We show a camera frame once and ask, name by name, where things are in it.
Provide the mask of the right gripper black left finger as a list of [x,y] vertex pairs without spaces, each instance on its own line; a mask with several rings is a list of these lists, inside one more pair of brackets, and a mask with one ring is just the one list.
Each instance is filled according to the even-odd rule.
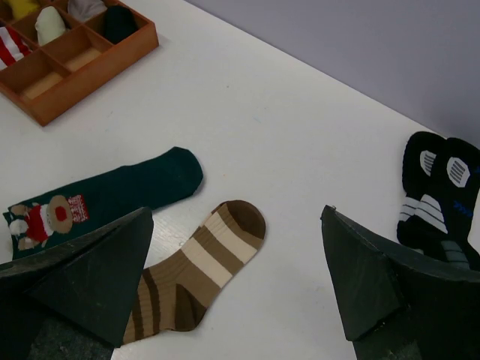
[[1,264],[2,359],[111,359],[149,251],[139,208],[35,255]]

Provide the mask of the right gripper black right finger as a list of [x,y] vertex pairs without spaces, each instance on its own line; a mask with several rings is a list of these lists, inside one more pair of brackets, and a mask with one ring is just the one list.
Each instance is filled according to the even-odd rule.
[[357,359],[478,359],[479,273],[383,238],[327,205],[325,258]]

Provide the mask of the brown striped sock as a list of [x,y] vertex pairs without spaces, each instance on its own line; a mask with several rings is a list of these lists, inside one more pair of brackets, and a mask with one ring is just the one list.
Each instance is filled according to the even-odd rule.
[[162,331],[194,330],[265,236],[266,221],[256,206],[222,202],[173,255],[143,270],[123,344]]

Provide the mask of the dark green reindeer sock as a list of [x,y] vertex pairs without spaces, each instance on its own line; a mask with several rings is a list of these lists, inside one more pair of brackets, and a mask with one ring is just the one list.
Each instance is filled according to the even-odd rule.
[[152,211],[193,195],[203,180],[191,151],[173,147],[134,165],[120,166],[11,205],[4,212],[13,259],[84,236],[131,212]]

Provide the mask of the black sports sock, right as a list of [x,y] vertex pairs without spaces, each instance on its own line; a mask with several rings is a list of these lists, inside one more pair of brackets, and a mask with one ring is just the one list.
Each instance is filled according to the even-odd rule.
[[448,138],[436,156],[430,195],[438,201],[446,232],[438,237],[443,257],[453,266],[479,270],[479,253],[468,236],[479,194],[479,150]]

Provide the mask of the wooden compartment tray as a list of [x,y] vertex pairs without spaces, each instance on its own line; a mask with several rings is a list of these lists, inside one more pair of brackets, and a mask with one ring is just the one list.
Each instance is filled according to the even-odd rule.
[[[40,8],[14,19],[1,2],[1,27],[19,34],[31,54],[1,70],[1,94],[39,125],[48,125],[103,84],[159,46],[153,21],[122,1],[103,1],[106,10],[85,22],[68,13],[68,1],[37,1]],[[107,8],[121,5],[133,13],[138,30],[114,44],[104,37]],[[39,13],[53,6],[67,31],[40,46],[35,29]]]

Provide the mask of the rolled red white striped sock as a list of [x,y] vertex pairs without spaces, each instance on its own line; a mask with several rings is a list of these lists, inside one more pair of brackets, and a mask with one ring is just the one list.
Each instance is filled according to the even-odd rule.
[[12,28],[0,28],[0,69],[13,65],[30,55],[32,51],[19,34]]

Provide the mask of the rolled cream sock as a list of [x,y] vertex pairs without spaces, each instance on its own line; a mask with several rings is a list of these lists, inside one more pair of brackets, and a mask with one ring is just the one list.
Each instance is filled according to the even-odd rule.
[[66,31],[66,25],[55,7],[45,7],[38,15],[35,23],[37,42],[44,46],[56,38],[61,37]]

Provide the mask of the rolled black sock, top row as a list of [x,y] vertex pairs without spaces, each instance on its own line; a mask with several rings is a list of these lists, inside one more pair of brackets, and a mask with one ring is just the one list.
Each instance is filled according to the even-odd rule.
[[112,44],[118,44],[138,30],[134,15],[126,7],[108,7],[104,16],[104,37]]

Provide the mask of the rolled light grey sock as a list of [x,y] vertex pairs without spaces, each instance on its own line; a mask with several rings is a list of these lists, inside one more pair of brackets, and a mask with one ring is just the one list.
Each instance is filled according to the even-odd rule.
[[68,13],[82,22],[101,14],[106,9],[107,6],[101,0],[69,0],[67,3]]

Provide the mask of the rolled yellow sock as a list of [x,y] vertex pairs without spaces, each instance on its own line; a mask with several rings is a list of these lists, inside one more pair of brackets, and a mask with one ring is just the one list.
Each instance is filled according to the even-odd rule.
[[22,19],[40,8],[35,0],[7,0],[4,3],[10,7],[15,20]]

